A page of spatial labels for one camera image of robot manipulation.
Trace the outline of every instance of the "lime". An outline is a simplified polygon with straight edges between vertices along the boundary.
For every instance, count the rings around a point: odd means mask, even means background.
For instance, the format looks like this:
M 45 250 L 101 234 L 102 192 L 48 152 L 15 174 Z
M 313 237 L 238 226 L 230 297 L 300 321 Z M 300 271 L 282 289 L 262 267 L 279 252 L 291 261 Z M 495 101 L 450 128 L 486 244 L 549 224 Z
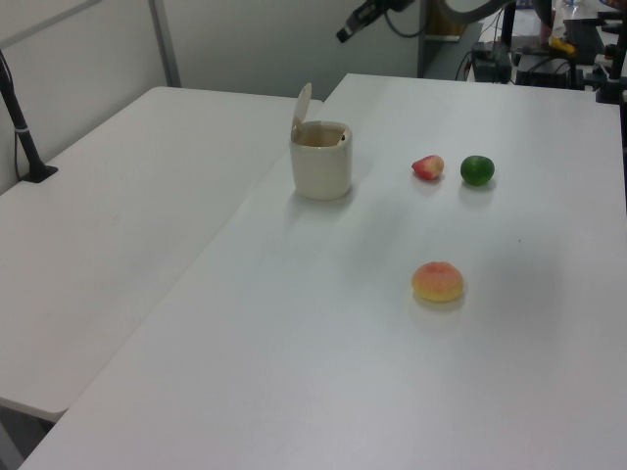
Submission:
M 461 162 L 461 177 L 472 186 L 486 184 L 494 174 L 494 164 L 487 157 L 473 155 Z

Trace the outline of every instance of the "cup lid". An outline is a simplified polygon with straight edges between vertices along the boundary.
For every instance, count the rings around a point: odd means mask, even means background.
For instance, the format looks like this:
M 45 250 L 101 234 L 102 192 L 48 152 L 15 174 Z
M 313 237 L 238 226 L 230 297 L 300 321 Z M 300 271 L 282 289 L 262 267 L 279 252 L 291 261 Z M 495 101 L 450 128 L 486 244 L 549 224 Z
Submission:
M 312 84 L 308 83 L 303 87 L 301 93 L 296 100 L 296 109 L 294 110 L 294 117 L 292 117 L 292 141 L 296 142 L 303 130 L 303 122 L 307 115 L 307 110 L 310 107 L 310 99 L 312 98 Z

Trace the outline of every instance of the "toy fruit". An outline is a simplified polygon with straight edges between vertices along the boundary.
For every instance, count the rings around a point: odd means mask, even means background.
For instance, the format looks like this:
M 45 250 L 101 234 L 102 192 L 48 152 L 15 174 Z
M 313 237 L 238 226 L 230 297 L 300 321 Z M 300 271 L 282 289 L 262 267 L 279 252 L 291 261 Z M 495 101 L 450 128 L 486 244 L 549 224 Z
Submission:
M 444 160 L 437 155 L 430 155 L 414 162 L 411 168 L 413 168 L 413 172 L 417 177 L 431 181 L 442 174 Z
M 452 264 L 434 261 L 418 268 L 411 278 L 411 286 L 427 301 L 448 302 L 461 295 L 463 278 Z
M 461 162 L 461 177 L 471 186 L 482 186 L 494 175 L 494 163 L 487 157 L 473 155 Z

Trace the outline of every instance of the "white cup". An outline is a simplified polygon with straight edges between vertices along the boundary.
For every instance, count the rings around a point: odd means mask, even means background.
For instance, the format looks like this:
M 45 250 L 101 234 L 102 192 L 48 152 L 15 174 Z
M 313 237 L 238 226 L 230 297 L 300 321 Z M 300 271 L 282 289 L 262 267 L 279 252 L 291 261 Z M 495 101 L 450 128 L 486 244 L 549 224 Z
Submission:
M 305 122 L 290 140 L 296 191 L 309 199 L 331 201 L 351 187 L 353 133 L 341 122 Z

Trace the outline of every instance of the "toy peach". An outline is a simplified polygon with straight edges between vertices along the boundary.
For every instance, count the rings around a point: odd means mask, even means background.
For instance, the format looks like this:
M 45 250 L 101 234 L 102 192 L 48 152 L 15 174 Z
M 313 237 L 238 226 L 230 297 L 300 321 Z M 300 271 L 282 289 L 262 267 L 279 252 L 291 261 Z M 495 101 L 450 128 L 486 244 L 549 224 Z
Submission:
M 411 278 L 411 286 L 427 301 L 448 302 L 461 295 L 463 278 L 452 264 L 434 261 L 418 268 Z

